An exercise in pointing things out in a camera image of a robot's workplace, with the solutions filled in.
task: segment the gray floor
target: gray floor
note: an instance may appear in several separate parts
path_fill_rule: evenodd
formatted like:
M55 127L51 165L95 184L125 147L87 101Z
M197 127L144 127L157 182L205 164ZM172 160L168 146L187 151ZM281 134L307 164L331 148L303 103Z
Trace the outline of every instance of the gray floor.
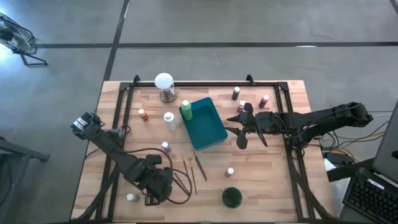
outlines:
M112 43L123 0L0 2L0 12L32 30L41 44ZM398 41L388 0L135 0L121 36L130 42ZM87 145L69 125L98 101L110 49L39 49L49 66L27 68L0 47L0 136L51 153L32 161L10 223L68 219ZM359 101L369 111L398 100L398 47L119 49L111 80L160 72L176 80L303 79L312 110ZM389 117L341 136L371 133ZM378 142L352 145L359 159Z

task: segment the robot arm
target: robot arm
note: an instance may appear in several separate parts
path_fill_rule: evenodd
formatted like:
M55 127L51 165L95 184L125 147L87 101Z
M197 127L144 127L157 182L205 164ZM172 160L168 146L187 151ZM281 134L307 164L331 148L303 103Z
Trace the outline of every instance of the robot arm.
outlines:
M85 113L72 125L74 135L97 145L117 165L124 178L139 190L146 189L147 206L164 202L172 192L173 173L171 168L156 168L162 163L160 155L148 155L145 159L123 152L120 137L112 131L101 129L101 120L94 113Z
M241 114L227 120L242 124L242 130L226 129L238 136L236 144L245 149L248 144L246 133L257 133L265 146L267 143L262 134L284 134L290 137L293 147L305 147L315 136L345 126L365 127L373 117L361 103L348 103L306 114L260 112L255 116L252 105L246 103Z

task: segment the paint bottle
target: paint bottle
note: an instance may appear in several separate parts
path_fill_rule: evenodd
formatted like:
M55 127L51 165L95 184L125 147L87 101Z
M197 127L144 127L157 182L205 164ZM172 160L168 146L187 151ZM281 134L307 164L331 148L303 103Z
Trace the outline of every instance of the paint bottle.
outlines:
M241 89L239 87L235 87L234 91L232 92L232 100L237 100L239 96L239 92Z
M139 196L138 196L138 194L127 194L127 200L129 202L138 202Z
M188 100L182 101L181 111L186 121L190 121L192 119L192 106Z
M147 120L148 120L148 114L144 111L144 109L139 109L139 110L138 110L138 114L139 114L139 116L141 116L141 118L142 118L144 121L147 121Z
M264 95L264 96L261 98L261 101L260 101L260 103L259 103L259 107L260 107L260 108L264 108L264 107L266 106L267 102L268 102L268 99L269 99L269 96L268 96L268 95Z
M177 128L177 124L175 123L175 119L174 119L174 114L171 112L167 112L166 114L164 114L163 117L164 121L167 124L167 128L169 129L169 131L175 131Z
M245 104L246 102L245 101L240 101L239 102L239 105L238 105L238 113L242 113L243 112L243 108L244 108L244 104Z
M172 149L170 148L170 145L168 144L168 142L163 142L162 143L162 148L163 148L163 151L165 151L166 153L170 153L172 151Z
M234 169L231 167L225 171L225 177L231 177L232 174L234 174Z

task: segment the wooden tabletop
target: wooden tabletop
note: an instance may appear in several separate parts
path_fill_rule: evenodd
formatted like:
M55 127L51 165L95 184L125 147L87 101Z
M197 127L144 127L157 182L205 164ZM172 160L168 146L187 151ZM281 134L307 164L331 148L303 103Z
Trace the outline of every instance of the wooden tabletop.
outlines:
M104 82L98 103L98 116L106 123L104 129L110 129L114 109L118 97L120 82ZM301 80L288 81L290 96L295 112L311 111ZM225 126L239 127L226 119L237 115L239 100L252 103L254 112L277 111L273 87L241 87L238 101L231 100L232 87L180 87L176 88L178 98L173 103L163 103L159 98L159 90L152 87L134 88L132 105L129 113L131 132L126 136L125 150L142 149L145 147L161 148L161 143L167 141L172 152L173 166L184 171L182 153L190 173L189 157L192 156L192 145L178 111L183 100L196 101L210 97ZM269 102L264 109L258 108L263 95L269 95ZM125 100L122 104L119 123L123 118ZM143 108L149 120L144 122L137 111ZM168 131L163 115L172 112L177 122L176 131ZM206 172L205 182L195 160L193 171L198 194L193 191L191 199L183 205L175 205L168 201L159 206L145 207L144 196L122 177L119 180L118 196L114 209L114 222L274 222L296 221L294 200L287 167L285 148L282 137L266 136L268 147L264 147L255 134L248 134L248 148L240 150L236 145L236 136L228 132L228 138L198 152L197 155ZM88 152L97 147L89 144ZM157 151L137 153L144 157L147 154L159 154ZM166 157L162 156L162 166L169 166ZM335 215L333 198L326 176L325 166L319 147L310 146L305 149L305 166L307 168L310 188L320 203ZM105 154L97 151L90 155L84 163L72 218L84 212L100 189ZM224 173L232 167L235 173L227 178ZM188 186L186 177L180 175ZM174 201L184 201L186 194L173 183L170 198ZM243 195L243 203L239 208L227 208L221 200L221 190L227 187L238 188ZM135 193L141 196L139 202L128 202L126 195ZM303 210L306 213L303 193L300 194ZM104 215L108 208L108 200L104 206Z

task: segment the paintbrush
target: paintbrush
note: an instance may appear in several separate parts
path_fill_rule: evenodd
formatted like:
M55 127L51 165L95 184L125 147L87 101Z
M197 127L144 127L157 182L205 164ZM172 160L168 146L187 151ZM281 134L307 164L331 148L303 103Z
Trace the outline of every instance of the paintbrush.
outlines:
M181 156L182 156L182 162L184 163L185 172L187 173L187 176L189 176L189 175L188 175L187 164L185 163L184 155L182 154L182 152L181 152Z
M191 172L192 172L193 186L195 187L195 194L198 194L198 192L197 192L197 184L195 183L195 176L193 175L192 158L189 158L188 161L189 161L189 163L191 165Z
M193 155L195 156L195 160L196 160L196 162L197 162L197 164L198 164L198 167L199 167L199 169L200 169L201 174L203 175L203 178L205 179L205 181L207 181L207 176L206 176L206 174L205 174L205 171L203 170L203 167L202 167L201 164L200 164L200 161L199 161L199 158L198 158L197 154L195 153L194 150L192 150L192 153L193 153Z

